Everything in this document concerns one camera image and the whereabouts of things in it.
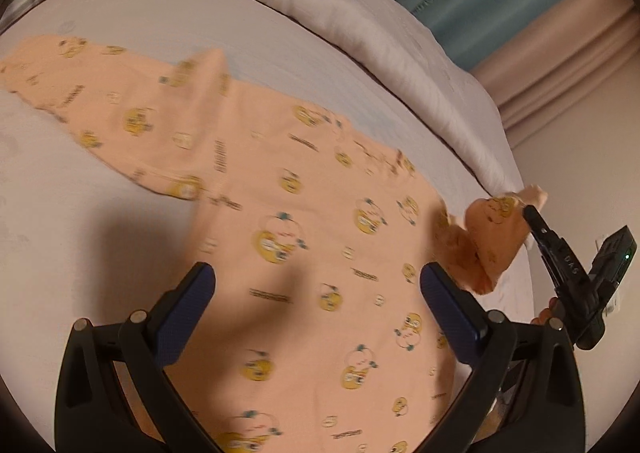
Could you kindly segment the right hand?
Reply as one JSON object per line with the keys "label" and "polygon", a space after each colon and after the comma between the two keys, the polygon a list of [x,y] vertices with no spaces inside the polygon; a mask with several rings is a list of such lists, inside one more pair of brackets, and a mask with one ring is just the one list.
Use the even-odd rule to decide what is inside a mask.
{"label": "right hand", "polygon": [[530,323],[535,325],[544,325],[549,320],[553,319],[563,320],[565,317],[565,309],[561,300],[558,297],[552,297],[549,299],[548,306],[542,309],[537,317],[534,317]]}

